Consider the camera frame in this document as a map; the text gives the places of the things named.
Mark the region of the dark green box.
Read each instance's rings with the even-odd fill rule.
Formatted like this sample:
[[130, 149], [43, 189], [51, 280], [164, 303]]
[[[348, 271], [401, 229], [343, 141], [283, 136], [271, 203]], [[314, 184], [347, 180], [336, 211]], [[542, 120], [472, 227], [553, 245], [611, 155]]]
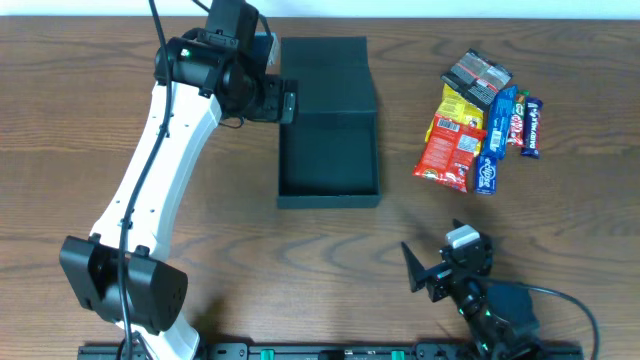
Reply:
[[377, 207], [378, 105], [366, 38], [285, 38], [281, 74], [297, 94], [295, 119], [279, 130], [278, 207]]

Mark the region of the blue wrapped biscuit bar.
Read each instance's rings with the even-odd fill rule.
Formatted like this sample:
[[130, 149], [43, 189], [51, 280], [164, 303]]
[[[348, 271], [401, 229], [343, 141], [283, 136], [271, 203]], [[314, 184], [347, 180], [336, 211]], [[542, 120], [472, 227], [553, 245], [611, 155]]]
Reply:
[[518, 86], [513, 85], [501, 90], [494, 98], [489, 110], [487, 135], [483, 144], [482, 155], [499, 160], [505, 157], [517, 93]]

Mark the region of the red snack bag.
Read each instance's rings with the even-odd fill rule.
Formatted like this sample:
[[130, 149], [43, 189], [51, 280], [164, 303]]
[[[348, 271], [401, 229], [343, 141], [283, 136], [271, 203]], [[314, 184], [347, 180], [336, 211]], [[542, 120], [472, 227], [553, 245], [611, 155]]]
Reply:
[[413, 175], [466, 193], [467, 173], [486, 134], [483, 129], [435, 115]]

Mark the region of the Haribo candy bag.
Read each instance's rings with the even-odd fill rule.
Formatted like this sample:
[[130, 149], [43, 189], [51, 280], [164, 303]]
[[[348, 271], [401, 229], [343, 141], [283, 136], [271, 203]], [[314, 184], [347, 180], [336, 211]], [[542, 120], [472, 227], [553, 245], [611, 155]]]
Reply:
[[441, 75], [446, 85], [483, 111], [489, 109], [497, 94], [512, 78], [511, 71], [474, 49], [469, 49]]

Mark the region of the blue Eclipse mint pack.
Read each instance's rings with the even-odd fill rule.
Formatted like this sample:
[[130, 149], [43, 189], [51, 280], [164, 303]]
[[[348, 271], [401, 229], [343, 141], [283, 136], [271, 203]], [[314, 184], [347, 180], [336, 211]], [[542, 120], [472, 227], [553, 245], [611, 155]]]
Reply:
[[475, 192], [494, 195], [497, 191], [498, 160], [491, 156], [479, 155], [476, 159]]

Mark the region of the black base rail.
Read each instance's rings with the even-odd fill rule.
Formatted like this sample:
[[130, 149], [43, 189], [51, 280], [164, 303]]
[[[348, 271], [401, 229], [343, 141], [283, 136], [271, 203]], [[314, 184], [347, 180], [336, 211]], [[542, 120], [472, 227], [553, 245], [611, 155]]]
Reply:
[[[116, 359], [118, 346], [87, 345], [78, 348], [78, 360]], [[547, 357], [536, 359], [584, 359], [577, 346], [549, 346]], [[347, 345], [247, 345], [218, 343], [199, 349], [194, 359], [209, 360], [456, 360], [483, 359], [471, 345], [422, 342], [413, 346]]]

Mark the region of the purple Dairy Milk bar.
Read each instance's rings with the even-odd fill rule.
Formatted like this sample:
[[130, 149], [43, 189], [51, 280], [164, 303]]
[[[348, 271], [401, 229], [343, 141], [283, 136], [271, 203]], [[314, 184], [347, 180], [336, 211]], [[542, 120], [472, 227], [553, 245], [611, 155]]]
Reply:
[[521, 149], [521, 155], [538, 159], [540, 157], [539, 133], [543, 102], [535, 97], [527, 97], [525, 105], [524, 145]]

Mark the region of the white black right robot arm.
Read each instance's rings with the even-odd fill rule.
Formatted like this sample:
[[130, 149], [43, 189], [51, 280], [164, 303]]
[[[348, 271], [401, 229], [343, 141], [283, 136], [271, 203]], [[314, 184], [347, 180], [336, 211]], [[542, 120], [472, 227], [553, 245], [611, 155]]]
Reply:
[[429, 269], [406, 243], [401, 248], [411, 291], [425, 289], [433, 303], [451, 299], [470, 329], [479, 359], [544, 357], [529, 292], [488, 279], [494, 253], [489, 237], [481, 234], [465, 245], [442, 247], [442, 261]]

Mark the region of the red KitKat bar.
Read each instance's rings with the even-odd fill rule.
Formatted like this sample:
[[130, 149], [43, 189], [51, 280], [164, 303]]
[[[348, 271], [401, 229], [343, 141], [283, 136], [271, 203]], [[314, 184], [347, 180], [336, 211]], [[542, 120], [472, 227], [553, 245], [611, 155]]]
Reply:
[[524, 117], [526, 110], [526, 97], [519, 94], [515, 97], [513, 112], [510, 120], [509, 135], [507, 143], [523, 147], [524, 146]]

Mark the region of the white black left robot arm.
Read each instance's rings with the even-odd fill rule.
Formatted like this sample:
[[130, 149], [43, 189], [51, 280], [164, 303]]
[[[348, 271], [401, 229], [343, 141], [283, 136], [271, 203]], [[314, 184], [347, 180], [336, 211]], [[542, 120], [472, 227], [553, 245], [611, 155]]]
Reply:
[[198, 354], [200, 335], [182, 312], [188, 278], [168, 264], [194, 166], [219, 126], [295, 117], [294, 83], [267, 71], [278, 41], [266, 18], [235, 0], [206, 13], [203, 27], [161, 39], [148, 118], [124, 177], [88, 237], [67, 237], [59, 253], [80, 305], [123, 330], [118, 359]]

